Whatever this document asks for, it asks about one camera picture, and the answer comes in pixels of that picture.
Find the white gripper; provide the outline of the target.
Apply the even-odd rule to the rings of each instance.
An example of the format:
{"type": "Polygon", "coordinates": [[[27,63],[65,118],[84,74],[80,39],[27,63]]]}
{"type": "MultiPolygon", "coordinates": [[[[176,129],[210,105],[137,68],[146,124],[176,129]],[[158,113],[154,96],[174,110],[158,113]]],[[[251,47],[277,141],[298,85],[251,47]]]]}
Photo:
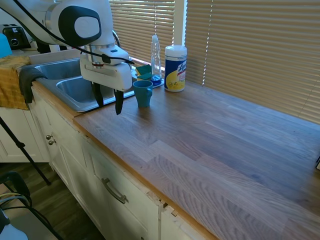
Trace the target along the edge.
{"type": "Polygon", "coordinates": [[[92,82],[92,92],[99,107],[104,106],[101,85],[114,89],[115,112],[119,115],[123,108],[123,91],[132,87],[131,68],[125,62],[129,59],[129,54],[124,50],[99,50],[98,53],[116,57],[116,59],[111,59],[111,63],[105,63],[100,57],[96,57],[92,61],[88,54],[82,53],[80,55],[81,76],[92,82]]]}

